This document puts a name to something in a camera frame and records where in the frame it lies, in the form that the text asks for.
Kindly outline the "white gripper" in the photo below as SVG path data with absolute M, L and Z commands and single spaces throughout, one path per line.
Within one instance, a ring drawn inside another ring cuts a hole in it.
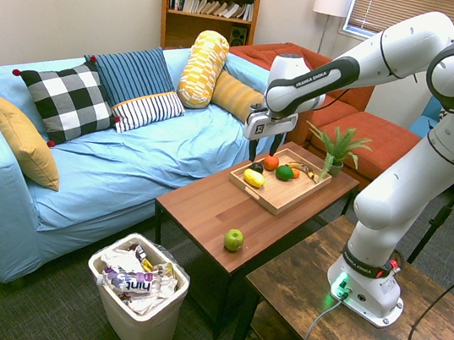
M 254 162 L 256 158 L 257 145 L 259 139 L 274 136 L 269 150 L 270 156 L 274 156 L 279 146 L 282 144 L 286 133 L 291 132 L 298 121 L 297 114 L 293 114 L 288 118 L 274 119 L 268 109 L 255 110 L 251 112 L 245 122 L 243 135 L 249 142 L 249 161 Z

